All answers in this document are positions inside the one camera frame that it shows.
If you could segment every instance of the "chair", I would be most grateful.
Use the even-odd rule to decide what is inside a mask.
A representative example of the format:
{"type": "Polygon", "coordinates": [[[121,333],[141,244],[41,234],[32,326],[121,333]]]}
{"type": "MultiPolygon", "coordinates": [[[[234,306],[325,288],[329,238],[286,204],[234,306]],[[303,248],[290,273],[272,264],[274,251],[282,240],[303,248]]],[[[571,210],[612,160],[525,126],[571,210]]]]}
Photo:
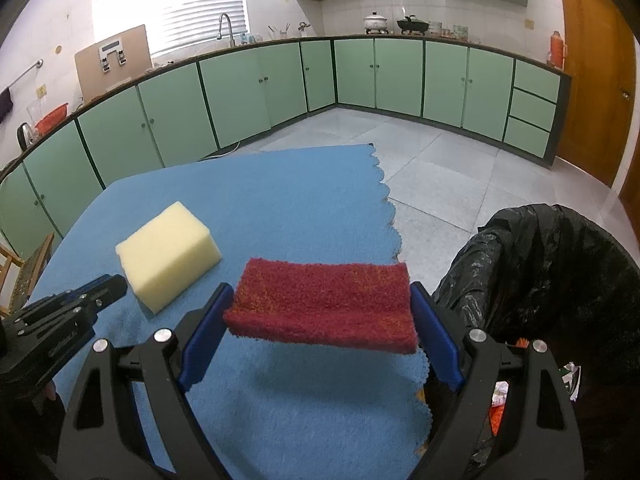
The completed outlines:
{"type": "Polygon", "coordinates": [[[24,307],[27,301],[29,301],[42,271],[51,258],[53,236],[53,233],[48,234],[40,247],[38,247],[26,261],[0,244],[0,254],[6,258],[4,265],[2,265],[0,269],[0,290],[4,287],[4,282],[9,274],[11,265],[14,264],[20,268],[18,277],[15,280],[14,290],[9,300],[9,305],[0,305],[0,317],[10,316],[16,310],[24,307]]]}

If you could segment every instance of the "orange thermos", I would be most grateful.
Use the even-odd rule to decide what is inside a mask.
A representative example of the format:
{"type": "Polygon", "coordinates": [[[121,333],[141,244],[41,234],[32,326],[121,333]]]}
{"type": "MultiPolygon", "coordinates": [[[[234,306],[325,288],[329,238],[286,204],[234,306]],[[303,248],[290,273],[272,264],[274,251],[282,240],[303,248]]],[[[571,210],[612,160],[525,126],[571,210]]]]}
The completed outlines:
{"type": "Polygon", "coordinates": [[[560,70],[564,68],[564,41],[557,30],[551,35],[551,63],[560,70]]]}

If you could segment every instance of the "red basket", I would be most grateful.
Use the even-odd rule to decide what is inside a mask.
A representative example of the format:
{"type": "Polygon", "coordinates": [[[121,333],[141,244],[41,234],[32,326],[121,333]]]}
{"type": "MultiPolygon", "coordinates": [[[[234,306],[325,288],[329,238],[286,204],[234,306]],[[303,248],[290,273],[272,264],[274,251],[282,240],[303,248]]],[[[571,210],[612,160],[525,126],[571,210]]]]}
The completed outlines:
{"type": "Polygon", "coordinates": [[[48,134],[53,128],[66,119],[66,107],[69,103],[64,103],[58,108],[49,112],[36,124],[36,128],[41,136],[48,134]]]}

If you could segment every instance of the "drawer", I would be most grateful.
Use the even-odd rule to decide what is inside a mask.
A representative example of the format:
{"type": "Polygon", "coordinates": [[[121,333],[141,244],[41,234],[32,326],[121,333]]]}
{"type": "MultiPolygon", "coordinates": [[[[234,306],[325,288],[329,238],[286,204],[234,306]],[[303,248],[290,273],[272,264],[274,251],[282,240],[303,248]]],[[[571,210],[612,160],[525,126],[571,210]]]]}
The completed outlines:
{"type": "Polygon", "coordinates": [[[550,132],[556,116],[556,105],[514,88],[509,115],[550,132]]]}
{"type": "Polygon", "coordinates": [[[556,102],[558,100],[558,89],[560,88],[560,76],[539,66],[517,60],[516,77],[513,85],[556,102]]]}
{"type": "Polygon", "coordinates": [[[545,156],[548,140],[549,132],[509,117],[507,133],[504,135],[504,142],[507,144],[542,158],[545,156]]]}

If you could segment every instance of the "sink faucet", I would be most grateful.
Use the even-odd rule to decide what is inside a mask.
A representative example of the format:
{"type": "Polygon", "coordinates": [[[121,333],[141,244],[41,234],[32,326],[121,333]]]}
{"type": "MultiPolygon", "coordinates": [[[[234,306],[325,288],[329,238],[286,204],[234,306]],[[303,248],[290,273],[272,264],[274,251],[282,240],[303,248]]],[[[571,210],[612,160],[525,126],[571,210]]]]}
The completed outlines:
{"type": "Polygon", "coordinates": [[[226,12],[223,12],[222,14],[220,14],[220,23],[218,24],[218,37],[216,39],[217,40],[222,39],[222,17],[223,16],[226,16],[226,22],[229,24],[229,46],[231,47],[236,46],[236,42],[234,41],[234,31],[231,28],[231,19],[229,18],[229,15],[226,12]]]}

